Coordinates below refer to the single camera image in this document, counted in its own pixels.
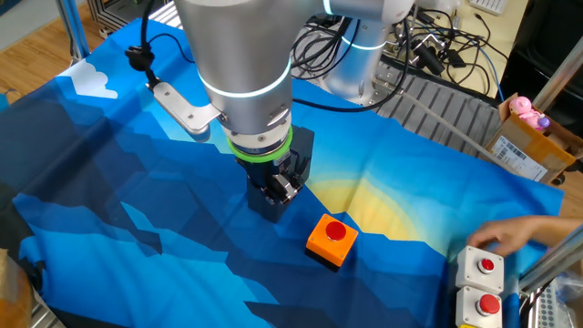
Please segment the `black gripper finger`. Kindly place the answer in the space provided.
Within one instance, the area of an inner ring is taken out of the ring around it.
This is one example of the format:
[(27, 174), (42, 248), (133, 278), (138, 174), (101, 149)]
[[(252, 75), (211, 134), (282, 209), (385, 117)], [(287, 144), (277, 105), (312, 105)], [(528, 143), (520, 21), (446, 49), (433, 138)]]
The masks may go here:
[(281, 201), (293, 200), (303, 185), (300, 163), (297, 157), (278, 159), (278, 186)]
[(261, 191), (272, 203), (283, 204), (286, 202), (286, 191), (275, 179), (266, 180), (265, 185), (261, 187)]

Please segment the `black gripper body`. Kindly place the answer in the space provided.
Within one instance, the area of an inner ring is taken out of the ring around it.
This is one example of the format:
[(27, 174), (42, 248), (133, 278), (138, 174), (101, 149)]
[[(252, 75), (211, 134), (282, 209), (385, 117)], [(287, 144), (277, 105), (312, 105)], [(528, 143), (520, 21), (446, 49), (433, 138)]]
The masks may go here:
[(278, 159), (280, 157), (297, 157), (287, 149), (283, 153), (276, 154), (275, 152), (266, 156), (237, 156), (236, 161), (244, 168), (251, 185), (257, 189), (261, 189), (268, 179), (275, 179), (278, 181)]

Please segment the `person's bare hand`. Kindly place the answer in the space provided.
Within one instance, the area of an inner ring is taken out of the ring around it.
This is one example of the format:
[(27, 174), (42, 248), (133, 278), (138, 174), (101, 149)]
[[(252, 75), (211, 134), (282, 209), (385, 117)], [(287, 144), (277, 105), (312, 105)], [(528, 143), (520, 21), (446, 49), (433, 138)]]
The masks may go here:
[(466, 240), (471, 247), (485, 249), (496, 243), (494, 254), (506, 257), (525, 246), (537, 233), (539, 219), (526, 216), (483, 223)]

